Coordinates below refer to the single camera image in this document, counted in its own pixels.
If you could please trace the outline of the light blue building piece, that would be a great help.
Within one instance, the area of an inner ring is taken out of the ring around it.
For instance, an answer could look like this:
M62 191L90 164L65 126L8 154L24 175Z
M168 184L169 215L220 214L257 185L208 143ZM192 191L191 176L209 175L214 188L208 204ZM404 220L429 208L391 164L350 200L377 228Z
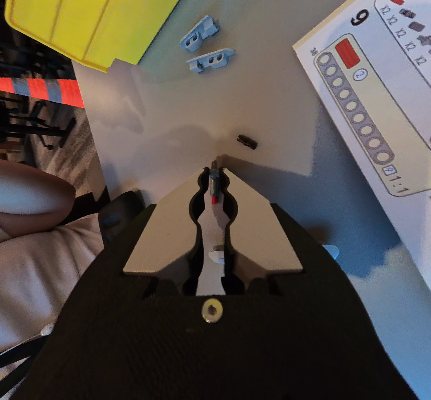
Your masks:
M222 48L217 51L203 54L186 61L189 69L193 73L202 73L206 69L218 69L227 66L229 58L232 57L235 50L231 48Z
M205 15L180 41L183 50L194 52L199 49L204 40L219 31L216 20L210 15Z

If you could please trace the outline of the black office chair base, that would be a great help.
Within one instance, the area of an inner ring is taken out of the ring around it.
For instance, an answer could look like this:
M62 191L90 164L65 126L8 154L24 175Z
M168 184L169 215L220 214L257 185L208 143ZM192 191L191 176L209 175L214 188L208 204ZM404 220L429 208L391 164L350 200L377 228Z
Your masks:
M27 135L38 136L42 145L53 150L53 145L45 142L44 137L59 138L58 146L63 148L77 125L75 117L72 117L66 128L49 125L45 119L39 117L42 108L46 106L46 101L37 101L32 112L28 115L19 115L19 108L8 108L4 98L1 98L0 107L0 142L6 143L9 138L25 139Z

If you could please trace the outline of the building instruction booklet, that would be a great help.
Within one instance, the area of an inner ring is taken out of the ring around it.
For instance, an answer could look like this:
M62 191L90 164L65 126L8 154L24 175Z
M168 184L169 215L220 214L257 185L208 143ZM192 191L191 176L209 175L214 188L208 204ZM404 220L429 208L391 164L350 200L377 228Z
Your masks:
M293 45L428 289L431 0L347 0Z

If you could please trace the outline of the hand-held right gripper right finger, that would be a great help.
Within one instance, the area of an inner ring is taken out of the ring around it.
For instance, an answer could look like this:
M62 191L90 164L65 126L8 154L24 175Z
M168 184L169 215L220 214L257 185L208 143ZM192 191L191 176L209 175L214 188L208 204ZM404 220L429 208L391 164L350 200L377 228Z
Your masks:
M223 168L223 289L242 295L254 279L303 271L270 201Z

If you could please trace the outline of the person's bare leg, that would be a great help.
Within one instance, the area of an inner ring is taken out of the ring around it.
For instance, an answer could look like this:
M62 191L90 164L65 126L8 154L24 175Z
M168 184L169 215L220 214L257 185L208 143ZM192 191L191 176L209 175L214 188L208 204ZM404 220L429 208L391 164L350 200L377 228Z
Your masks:
M0 227L10 237L45 232L72 211L75 188L31 166L0 161Z

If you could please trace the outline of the yellow plastic bin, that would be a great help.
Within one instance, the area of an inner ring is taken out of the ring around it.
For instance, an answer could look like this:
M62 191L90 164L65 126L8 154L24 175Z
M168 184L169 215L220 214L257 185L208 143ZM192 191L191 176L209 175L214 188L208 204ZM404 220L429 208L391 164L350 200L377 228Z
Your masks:
M180 0L6 0L15 30L86 67L136 65Z

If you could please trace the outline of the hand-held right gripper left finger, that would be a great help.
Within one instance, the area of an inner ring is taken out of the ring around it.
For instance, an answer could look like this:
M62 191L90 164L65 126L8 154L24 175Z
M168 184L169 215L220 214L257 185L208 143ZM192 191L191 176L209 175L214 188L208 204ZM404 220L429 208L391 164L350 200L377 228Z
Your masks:
M171 280L185 295L195 295L204 261L202 228L204 168L155 206L123 273Z

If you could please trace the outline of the grey pin with red end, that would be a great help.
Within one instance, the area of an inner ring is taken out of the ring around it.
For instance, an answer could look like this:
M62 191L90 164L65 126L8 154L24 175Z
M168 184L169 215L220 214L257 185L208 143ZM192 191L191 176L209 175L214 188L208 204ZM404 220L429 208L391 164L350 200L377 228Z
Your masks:
M218 197L220 194L219 169L217 160L212 161L211 168L209 169L209 192L212 204L216 205L218 203Z

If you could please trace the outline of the grey desk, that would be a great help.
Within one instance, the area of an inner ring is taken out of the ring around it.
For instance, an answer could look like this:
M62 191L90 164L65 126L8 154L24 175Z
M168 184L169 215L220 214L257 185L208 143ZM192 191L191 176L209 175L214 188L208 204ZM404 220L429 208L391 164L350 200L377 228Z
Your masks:
M430 291L292 48L344 1L180 0L137 65L73 68L111 197L137 188L156 203L218 158L338 247L381 343L430 399ZM205 15L219 31L181 49ZM222 48L235 50L227 66L190 71Z

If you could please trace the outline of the person's beige shorts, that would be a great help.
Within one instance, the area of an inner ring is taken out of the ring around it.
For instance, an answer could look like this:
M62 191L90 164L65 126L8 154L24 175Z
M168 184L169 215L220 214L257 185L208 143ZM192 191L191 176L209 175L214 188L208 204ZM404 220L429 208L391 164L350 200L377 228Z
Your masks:
M103 248L98 214L16 238L1 230L1 352L56 321L76 283Z

